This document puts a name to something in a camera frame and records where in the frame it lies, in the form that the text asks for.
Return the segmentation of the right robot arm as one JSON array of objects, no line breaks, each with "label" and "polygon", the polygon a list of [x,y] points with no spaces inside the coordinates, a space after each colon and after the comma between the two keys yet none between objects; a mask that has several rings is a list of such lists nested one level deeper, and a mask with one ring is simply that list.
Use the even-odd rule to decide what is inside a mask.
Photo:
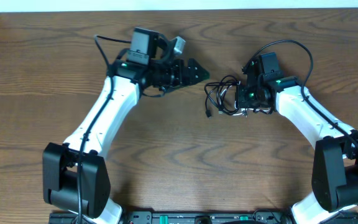
[{"label": "right robot arm", "polygon": [[253,57],[243,67],[245,85],[236,90],[236,107],[282,115],[314,149],[312,191],[295,203],[283,223],[342,222],[358,219],[358,130],[319,104],[297,77],[286,77],[275,53]]}]

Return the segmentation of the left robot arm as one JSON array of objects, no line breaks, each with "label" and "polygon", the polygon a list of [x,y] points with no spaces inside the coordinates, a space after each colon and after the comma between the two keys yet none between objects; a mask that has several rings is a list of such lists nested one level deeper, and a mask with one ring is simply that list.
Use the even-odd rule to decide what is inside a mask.
[{"label": "left robot arm", "polygon": [[195,59],[184,61],[181,37],[137,27],[113,61],[96,103],[63,143],[43,151],[43,198],[64,211],[58,223],[118,223],[122,207],[110,197],[106,158],[127,114],[149,87],[159,96],[195,85],[209,73]]}]

